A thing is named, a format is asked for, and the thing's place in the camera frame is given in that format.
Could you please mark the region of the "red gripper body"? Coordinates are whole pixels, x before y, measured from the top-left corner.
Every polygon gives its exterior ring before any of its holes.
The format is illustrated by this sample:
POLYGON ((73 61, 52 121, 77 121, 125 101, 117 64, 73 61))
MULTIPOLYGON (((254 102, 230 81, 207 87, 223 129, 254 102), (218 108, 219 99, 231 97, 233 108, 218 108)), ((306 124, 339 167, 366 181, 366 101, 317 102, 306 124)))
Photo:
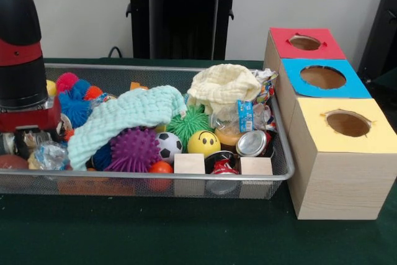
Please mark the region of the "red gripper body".
POLYGON ((27 109, 1 108, 1 132, 16 132, 30 128, 55 130, 61 120, 58 96, 49 97, 43 104, 27 109))

